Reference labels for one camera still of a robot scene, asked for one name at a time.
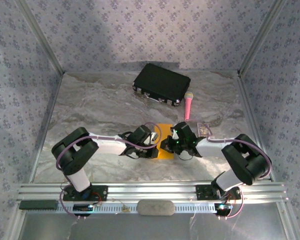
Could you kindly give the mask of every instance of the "microphone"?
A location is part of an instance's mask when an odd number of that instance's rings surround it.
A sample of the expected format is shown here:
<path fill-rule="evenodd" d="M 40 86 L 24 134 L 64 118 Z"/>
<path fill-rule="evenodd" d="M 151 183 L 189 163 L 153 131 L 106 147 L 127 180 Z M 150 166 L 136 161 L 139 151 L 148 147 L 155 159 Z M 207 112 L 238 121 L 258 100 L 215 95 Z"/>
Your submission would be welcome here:
<path fill-rule="evenodd" d="M 191 102 L 194 98 L 194 94 L 190 91 L 187 91 L 184 95 L 185 99 L 185 112 L 184 112 L 184 120 L 187 121 L 190 118 L 190 108 L 191 108 Z"/>

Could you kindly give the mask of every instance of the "metal frame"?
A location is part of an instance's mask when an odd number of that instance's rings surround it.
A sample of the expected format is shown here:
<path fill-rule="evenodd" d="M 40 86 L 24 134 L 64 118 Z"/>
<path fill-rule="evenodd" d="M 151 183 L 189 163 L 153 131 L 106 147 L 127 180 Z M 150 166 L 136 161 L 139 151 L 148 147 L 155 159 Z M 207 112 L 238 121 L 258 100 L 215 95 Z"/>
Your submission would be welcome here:
<path fill-rule="evenodd" d="M 33 34 L 36 36 L 42 49 L 46 53 L 46 56 L 48 57 L 50 63 L 52 64 L 54 69 L 58 72 L 58 74 L 60 76 L 62 76 L 64 74 L 64 70 L 62 69 L 54 51 L 52 50 L 51 46 L 49 45 L 49 42 L 48 42 L 47 38 L 45 37 L 45 34 L 41 30 L 35 16 L 31 12 L 30 7 L 28 6 L 28 4 L 26 3 L 25 0 L 15 0 L 15 3 L 18 6 L 24 19 L 29 24 L 29 27 L 31 28 Z"/>
<path fill-rule="evenodd" d="M 239 67 L 240 77 L 243 77 L 246 74 L 286 2 L 287 0 L 273 1 L 258 33 L 255 35 L 255 38 Z"/>
<path fill-rule="evenodd" d="M 27 213 L 25 211 L 19 210 L 19 204 L 14 206 L 7 231 L 5 232 L 3 239 L 17 240 L 19 238 L 26 214 Z"/>
<path fill-rule="evenodd" d="M 56 102 L 57 102 L 57 98 L 58 98 L 61 83 L 62 83 L 62 79 L 59 81 L 56 92 L 55 92 L 55 95 L 53 97 L 52 105 L 51 105 L 51 111 L 49 113 L 49 116 L 48 116 L 47 121 L 46 121 L 46 125 L 44 126 L 44 130 L 43 130 L 43 138 L 40 140 L 40 143 L 39 143 L 39 146 L 38 146 L 38 151 L 35 155 L 34 164 L 33 164 L 33 167 L 32 167 L 31 173 L 30 173 L 30 177 L 29 177 L 29 181 L 28 181 L 30 184 L 33 183 L 34 180 L 35 180 L 35 176 L 36 176 L 36 172 L 37 172 L 37 168 L 38 168 L 39 156 L 40 156 L 42 148 L 44 147 L 44 144 L 45 144 L 49 123 L 51 121 L 51 117 L 52 117 L 52 114 L 53 114 L 53 109 L 55 108 L 55 105 L 56 105 Z"/>
<path fill-rule="evenodd" d="M 137 203 L 103 202 L 92 206 L 91 211 L 73 211 L 73 203 L 64 202 L 65 208 L 74 214 L 137 214 Z M 31 214 L 65 214 L 63 206 L 59 203 L 56 210 L 28 210 Z M 216 214 L 214 203 L 174 203 L 175 214 Z"/>
<path fill-rule="evenodd" d="M 170 200 L 173 203 L 221 203 L 219 200 L 197 201 L 196 185 L 210 185 L 209 181 L 167 181 L 167 182 L 120 182 L 93 183 L 107 185 L 107 203 L 138 203 L 143 199 Z M 241 187 L 245 204 L 287 202 L 285 185 L 282 182 L 261 180 L 252 186 Z M 60 195 L 60 183 L 23 184 L 20 187 L 18 201 L 57 200 Z"/>
<path fill-rule="evenodd" d="M 236 78 L 235 84 L 238 89 L 240 100 L 243 104 L 244 115 L 246 117 L 248 127 L 252 131 L 252 135 L 253 135 L 252 139 L 265 152 L 265 154 L 268 155 L 267 150 L 264 148 L 264 145 L 262 143 L 261 134 L 258 129 L 257 118 L 254 112 L 252 111 L 252 103 L 250 98 L 247 95 L 247 89 L 243 83 L 243 80 L 238 76 Z M 273 182 L 276 181 L 276 176 L 274 175 L 273 172 L 270 173 L 270 177 Z M 293 209 L 291 207 L 291 204 L 289 202 L 286 203 L 278 202 L 276 205 L 287 238 L 300 240 L 300 228 L 298 226 L 298 222 L 293 212 Z"/>

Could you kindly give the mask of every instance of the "floral wallpaper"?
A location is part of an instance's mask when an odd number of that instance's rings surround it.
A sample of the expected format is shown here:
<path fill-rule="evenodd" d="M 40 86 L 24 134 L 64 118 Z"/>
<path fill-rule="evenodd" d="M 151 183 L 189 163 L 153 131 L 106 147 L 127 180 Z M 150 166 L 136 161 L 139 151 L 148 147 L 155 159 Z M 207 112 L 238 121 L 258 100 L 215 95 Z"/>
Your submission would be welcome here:
<path fill-rule="evenodd" d="M 0 239 L 60 80 L 15 2 L 0 0 Z"/>
<path fill-rule="evenodd" d="M 273 0 L 29 0 L 67 71 L 236 70 Z"/>
<path fill-rule="evenodd" d="M 244 82 L 300 226 L 300 0 L 287 1 Z"/>

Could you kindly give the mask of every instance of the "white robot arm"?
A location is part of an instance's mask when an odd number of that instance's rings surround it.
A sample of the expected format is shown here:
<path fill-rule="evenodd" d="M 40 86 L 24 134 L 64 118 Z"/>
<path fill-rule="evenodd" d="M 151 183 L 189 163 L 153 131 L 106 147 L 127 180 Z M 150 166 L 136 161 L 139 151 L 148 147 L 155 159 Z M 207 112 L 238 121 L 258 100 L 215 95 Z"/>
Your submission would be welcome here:
<path fill-rule="evenodd" d="M 171 136 L 164 139 L 160 146 L 154 144 L 157 137 L 145 125 L 139 126 L 134 132 L 116 136 L 96 135 L 80 127 L 58 142 L 52 148 L 52 154 L 56 158 L 56 167 L 79 193 L 91 185 L 83 166 L 95 152 L 130 157 L 134 153 L 138 157 L 156 158 L 160 148 L 178 155 L 187 151 L 196 157 L 225 157 L 231 169 L 211 182 L 218 198 L 241 184 L 252 185 L 271 170 L 268 156 L 245 134 L 227 140 L 196 137 L 186 122 L 180 122 L 171 128 Z"/>

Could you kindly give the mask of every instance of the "yellow object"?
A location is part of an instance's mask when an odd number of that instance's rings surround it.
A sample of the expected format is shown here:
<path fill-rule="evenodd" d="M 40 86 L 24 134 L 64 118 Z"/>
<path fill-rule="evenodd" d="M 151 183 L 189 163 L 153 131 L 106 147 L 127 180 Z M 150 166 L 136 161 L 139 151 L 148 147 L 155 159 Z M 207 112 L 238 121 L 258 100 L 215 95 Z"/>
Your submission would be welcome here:
<path fill-rule="evenodd" d="M 158 123 L 158 126 L 161 128 L 162 137 L 161 137 L 161 141 L 157 145 L 157 149 L 159 150 L 159 153 L 158 153 L 158 157 L 155 159 L 171 159 L 172 160 L 172 159 L 174 159 L 174 154 L 169 153 L 160 148 L 161 142 L 163 140 L 167 139 L 167 137 L 171 135 L 170 128 L 172 127 L 172 124 Z M 160 131 L 156 126 L 154 126 L 154 131 L 158 134 L 158 136 L 160 135 Z"/>

